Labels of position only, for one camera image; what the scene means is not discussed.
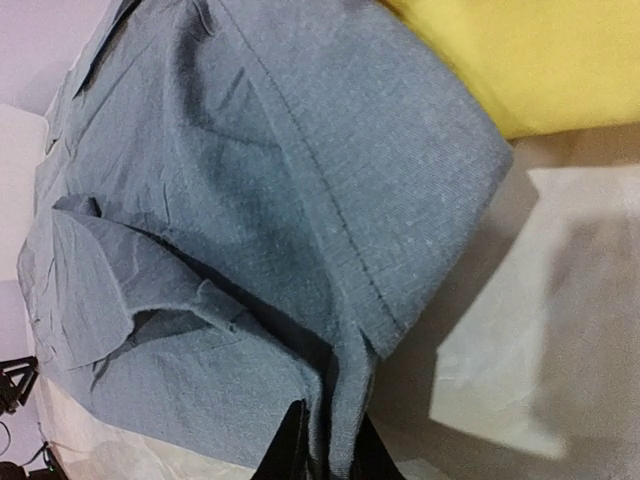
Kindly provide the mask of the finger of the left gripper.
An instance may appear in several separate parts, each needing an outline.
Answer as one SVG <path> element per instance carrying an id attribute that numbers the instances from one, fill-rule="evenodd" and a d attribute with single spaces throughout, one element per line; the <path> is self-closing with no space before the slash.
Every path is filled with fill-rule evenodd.
<path id="1" fill-rule="evenodd" d="M 15 413 L 25 406 L 38 378 L 38 360 L 34 356 L 1 362 L 1 412 Z"/>

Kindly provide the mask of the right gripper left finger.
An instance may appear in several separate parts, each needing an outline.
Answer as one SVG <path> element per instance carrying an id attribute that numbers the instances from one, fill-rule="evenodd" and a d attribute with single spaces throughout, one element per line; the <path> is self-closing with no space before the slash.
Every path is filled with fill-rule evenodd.
<path id="1" fill-rule="evenodd" d="M 309 412 L 303 400 L 288 408 L 258 469 L 257 480 L 307 478 Z"/>

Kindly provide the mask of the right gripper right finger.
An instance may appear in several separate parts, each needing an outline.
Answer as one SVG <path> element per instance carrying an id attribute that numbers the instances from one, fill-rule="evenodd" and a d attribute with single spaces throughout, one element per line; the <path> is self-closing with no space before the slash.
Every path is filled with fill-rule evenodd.
<path id="1" fill-rule="evenodd" d="M 369 417 L 364 417 L 356 439 L 351 480 L 405 480 Z"/>

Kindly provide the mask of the grey denim cloth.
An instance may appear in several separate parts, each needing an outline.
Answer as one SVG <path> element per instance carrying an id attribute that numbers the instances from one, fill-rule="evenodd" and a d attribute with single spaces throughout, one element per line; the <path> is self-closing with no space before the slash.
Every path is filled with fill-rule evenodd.
<path id="1" fill-rule="evenodd" d="M 67 74 L 18 278 L 99 420 L 257 471 L 306 403 L 350 479 L 377 364 L 512 154 L 374 1 L 113 1 Z"/>

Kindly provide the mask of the white plastic wash basin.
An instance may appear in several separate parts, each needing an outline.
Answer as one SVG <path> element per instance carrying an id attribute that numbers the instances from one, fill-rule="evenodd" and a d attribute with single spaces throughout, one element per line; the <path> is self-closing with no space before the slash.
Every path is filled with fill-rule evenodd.
<path id="1" fill-rule="evenodd" d="M 1 173 L 34 169 L 45 158 L 47 120 L 37 114 L 1 105 Z"/>

